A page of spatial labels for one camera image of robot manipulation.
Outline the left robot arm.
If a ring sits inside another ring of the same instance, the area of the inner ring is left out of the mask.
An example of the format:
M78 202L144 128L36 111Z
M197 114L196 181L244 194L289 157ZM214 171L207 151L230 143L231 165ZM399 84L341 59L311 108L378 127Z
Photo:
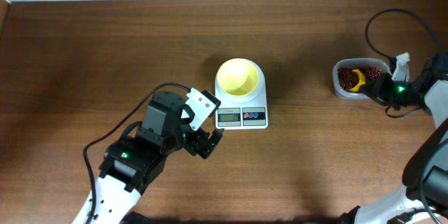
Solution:
M206 159L223 136L206 132L202 123L221 102L210 92L191 89L182 97L156 92L141 121L128 125L104 153L99 175L75 223L120 223L147 187L162 173L167 158L181 149Z

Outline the yellow plastic measuring scoop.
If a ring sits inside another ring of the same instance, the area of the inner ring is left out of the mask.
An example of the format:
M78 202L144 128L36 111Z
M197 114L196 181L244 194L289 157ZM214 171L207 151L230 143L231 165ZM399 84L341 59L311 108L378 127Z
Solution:
M362 85L366 84L366 77L359 69L353 69L349 78L350 92L358 92Z

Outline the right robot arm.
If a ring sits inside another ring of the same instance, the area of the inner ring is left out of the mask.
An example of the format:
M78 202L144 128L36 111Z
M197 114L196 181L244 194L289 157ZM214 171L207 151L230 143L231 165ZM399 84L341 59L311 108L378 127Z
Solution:
M447 217L447 54L426 60L409 80L408 54L397 56L385 73L360 82L357 91L386 109L413 106L432 116L435 131L410 158L401 185L379 201L343 213L338 223L416 223Z

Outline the red beans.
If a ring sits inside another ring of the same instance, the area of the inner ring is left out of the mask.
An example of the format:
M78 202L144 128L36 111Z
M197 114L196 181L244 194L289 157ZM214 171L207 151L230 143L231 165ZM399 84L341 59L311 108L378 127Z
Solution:
M342 67L337 70L339 85L347 92L358 92L362 85L376 80L381 73L377 67Z

